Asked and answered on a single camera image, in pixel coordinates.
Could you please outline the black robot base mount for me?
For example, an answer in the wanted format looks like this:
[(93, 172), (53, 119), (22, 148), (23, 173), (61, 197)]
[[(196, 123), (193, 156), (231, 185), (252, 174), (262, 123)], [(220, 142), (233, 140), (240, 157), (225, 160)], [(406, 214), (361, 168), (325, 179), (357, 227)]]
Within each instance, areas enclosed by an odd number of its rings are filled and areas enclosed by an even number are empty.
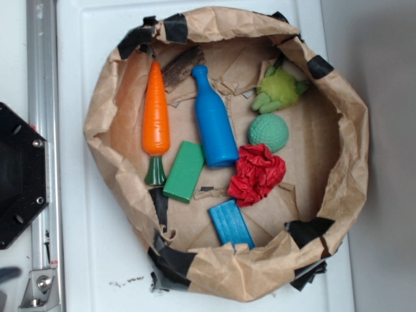
[(6, 250), (48, 204), (47, 141), (1, 104), (1, 249)]

